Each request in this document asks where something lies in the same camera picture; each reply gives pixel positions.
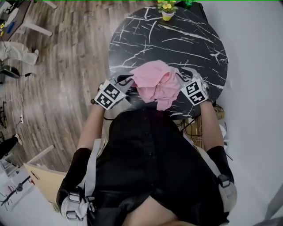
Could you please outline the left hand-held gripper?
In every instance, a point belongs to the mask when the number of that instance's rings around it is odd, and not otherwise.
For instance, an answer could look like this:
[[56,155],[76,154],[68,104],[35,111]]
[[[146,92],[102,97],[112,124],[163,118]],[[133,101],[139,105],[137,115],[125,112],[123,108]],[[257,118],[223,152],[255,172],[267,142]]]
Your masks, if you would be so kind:
[[105,110],[111,109],[126,97],[127,91],[134,83],[129,79],[133,74],[118,75],[118,77],[107,79],[100,85],[98,93],[94,98],[94,104],[100,105]]

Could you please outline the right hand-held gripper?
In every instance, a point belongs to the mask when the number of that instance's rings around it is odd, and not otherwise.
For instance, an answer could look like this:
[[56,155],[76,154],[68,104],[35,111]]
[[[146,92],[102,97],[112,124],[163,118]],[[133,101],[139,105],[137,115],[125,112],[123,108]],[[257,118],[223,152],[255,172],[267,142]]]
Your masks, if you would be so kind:
[[180,91],[190,101],[193,106],[199,105],[200,103],[207,101],[208,86],[200,78],[200,74],[193,68],[182,67],[183,70],[190,72],[193,77],[189,82],[189,77],[181,73],[176,73],[177,80],[182,87]]

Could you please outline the pink sweatshirt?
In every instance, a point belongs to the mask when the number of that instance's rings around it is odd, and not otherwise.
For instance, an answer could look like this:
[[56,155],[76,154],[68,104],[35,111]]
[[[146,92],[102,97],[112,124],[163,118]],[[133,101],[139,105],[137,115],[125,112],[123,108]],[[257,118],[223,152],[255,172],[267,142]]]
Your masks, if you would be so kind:
[[145,103],[157,101],[157,110],[165,111],[179,95],[181,85],[177,79],[179,69],[161,60],[147,62],[130,71],[133,87]]

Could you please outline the person's left forearm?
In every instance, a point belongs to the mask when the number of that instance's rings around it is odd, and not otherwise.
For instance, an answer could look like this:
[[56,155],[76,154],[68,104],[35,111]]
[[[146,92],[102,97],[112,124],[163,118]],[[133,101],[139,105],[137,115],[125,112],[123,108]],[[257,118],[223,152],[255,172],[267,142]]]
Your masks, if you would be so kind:
[[103,120],[105,109],[100,105],[94,104],[91,112],[82,128],[77,149],[87,148],[92,150],[95,139],[102,136]]

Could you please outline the grey shoulder harness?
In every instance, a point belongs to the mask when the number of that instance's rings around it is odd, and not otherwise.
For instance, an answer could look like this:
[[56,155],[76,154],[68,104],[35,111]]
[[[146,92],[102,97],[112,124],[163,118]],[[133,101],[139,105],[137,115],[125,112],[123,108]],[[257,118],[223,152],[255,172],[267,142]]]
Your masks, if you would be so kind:
[[[204,151],[193,147],[219,180],[218,189],[224,211],[229,214],[237,201],[237,189],[224,148],[217,146]],[[99,139],[94,141],[92,150],[85,148],[77,150],[58,191],[57,202],[61,206],[62,215],[67,220],[77,223],[78,226],[88,226],[87,213],[96,212],[93,192],[96,187],[96,164],[101,155],[98,154],[99,150]],[[159,226],[175,219],[179,220],[171,210],[162,206],[154,198],[147,197],[139,207],[126,215],[122,226]]]

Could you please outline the person's right forearm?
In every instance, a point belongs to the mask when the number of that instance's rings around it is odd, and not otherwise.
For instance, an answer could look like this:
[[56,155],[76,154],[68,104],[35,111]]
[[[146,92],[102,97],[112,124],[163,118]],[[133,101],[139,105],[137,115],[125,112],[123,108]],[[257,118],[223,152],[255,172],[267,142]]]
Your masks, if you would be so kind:
[[217,146],[224,147],[224,139],[212,103],[209,101],[202,102],[200,110],[205,151]]

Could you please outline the black marble round table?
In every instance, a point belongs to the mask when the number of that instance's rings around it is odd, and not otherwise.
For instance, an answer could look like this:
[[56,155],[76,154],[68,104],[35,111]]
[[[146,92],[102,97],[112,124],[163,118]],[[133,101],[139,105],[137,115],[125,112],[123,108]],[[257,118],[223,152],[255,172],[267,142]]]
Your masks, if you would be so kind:
[[161,60],[186,75],[195,69],[216,101],[227,78],[224,45],[201,9],[179,8],[169,21],[158,9],[145,7],[127,16],[115,30],[109,46],[110,73],[129,72],[142,64]]

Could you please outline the cardboard box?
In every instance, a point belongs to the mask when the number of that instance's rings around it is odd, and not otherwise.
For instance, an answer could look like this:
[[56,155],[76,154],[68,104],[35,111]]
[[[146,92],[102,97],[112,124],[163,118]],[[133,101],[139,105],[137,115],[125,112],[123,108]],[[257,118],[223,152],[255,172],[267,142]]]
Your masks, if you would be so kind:
[[[224,139],[225,136],[226,136],[226,124],[224,122],[224,125],[222,125],[220,123],[220,121],[225,119],[225,111],[219,105],[216,105],[214,107],[214,111],[215,111],[215,114],[216,114],[218,122],[219,122],[219,127],[220,127],[220,130],[221,130],[221,133],[222,133],[222,137]],[[188,136],[190,137],[192,142],[196,146],[204,149],[205,146],[204,146],[204,143],[203,143],[203,130],[202,130],[202,118],[201,118],[201,116],[198,116],[192,122],[192,128],[191,128],[191,130],[188,133],[189,133]]]

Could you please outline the yellow potted flower plant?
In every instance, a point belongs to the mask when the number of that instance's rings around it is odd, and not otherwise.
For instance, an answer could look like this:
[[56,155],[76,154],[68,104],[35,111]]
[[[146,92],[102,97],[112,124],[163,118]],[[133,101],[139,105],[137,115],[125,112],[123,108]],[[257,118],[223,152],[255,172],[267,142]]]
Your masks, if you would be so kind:
[[162,14],[162,19],[164,21],[169,21],[172,16],[174,16],[178,7],[175,6],[175,0],[158,0],[157,8],[158,11]]

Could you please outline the person's black top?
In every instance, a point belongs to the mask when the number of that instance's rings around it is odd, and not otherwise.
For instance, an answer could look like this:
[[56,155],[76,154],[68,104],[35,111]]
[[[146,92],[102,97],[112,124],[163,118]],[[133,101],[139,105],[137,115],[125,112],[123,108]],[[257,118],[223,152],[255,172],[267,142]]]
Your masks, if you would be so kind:
[[166,115],[126,111],[111,123],[96,164],[96,212],[88,226],[122,226],[147,197],[197,226],[226,223],[219,180]]

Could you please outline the white-legged dark-top desk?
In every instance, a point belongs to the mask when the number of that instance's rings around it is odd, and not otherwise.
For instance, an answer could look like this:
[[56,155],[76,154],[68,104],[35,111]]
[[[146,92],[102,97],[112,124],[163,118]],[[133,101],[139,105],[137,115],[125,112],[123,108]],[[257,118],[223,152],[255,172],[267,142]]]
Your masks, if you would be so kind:
[[33,2],[40,0],[0,1],[0,41],[9,41],[14,33],[25,33],[27,28],[47,36],[52,32],[32,23],[27,13]]

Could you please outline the light wooden desk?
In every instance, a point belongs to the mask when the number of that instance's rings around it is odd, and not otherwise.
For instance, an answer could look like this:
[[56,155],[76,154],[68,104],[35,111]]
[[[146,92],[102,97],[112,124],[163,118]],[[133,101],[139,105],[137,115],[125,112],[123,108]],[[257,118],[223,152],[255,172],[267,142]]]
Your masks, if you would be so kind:
[[23,165],[51,209],[59,213],[57,192],[68,171],[68,167],[60,159],[59,151],[51,145]]

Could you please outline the white work table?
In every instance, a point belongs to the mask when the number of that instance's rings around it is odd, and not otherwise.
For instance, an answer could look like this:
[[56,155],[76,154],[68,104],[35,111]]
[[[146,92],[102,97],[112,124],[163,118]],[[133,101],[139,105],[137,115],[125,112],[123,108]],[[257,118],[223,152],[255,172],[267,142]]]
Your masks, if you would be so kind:
[[49,203],[30,179],[23,184],[22,191],[14,193],[1,206],[1,201],[28,176],[22,166],[13,176],[0,180],[0,222],[4,226],[52,226],[56,223]]

